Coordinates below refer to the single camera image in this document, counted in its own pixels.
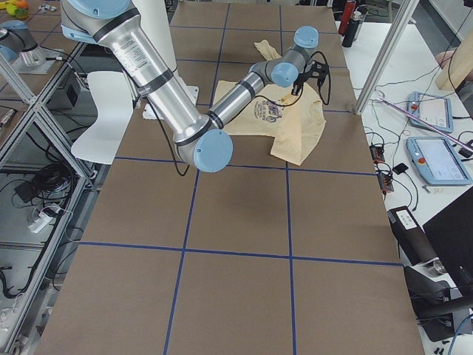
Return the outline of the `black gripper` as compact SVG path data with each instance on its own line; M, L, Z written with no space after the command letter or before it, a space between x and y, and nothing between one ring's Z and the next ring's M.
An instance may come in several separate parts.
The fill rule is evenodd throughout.
M319 61L313 61L308 69L304 69L303 73L299 74L297 82L302 84L311 78L317 80L317 84L324 84L328 76L328 64ZM300 85L294 84L291 91L292 95L298 95L300 92Z

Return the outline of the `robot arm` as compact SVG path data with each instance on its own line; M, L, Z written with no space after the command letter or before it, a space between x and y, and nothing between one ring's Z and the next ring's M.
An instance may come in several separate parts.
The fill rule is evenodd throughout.
M204 115L173 70L174 48L163 3L62 1L61 26L67 38L112 51L140 96L172 129L174 136L168 145L173 157L203 172L218 172L228 165L233 143L223 128L266 85L291 87L292 93L299 95L308 79L315 78L322 85L330 78L327 62L314 58L318 54L318 31L303 26L281 58L254 64Z

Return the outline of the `grey third robot arm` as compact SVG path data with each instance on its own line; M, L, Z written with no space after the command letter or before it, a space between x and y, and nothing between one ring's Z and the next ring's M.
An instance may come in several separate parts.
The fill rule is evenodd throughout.
M47 51L20 20L1 23L1 54L19 74L46 75L52 66Z

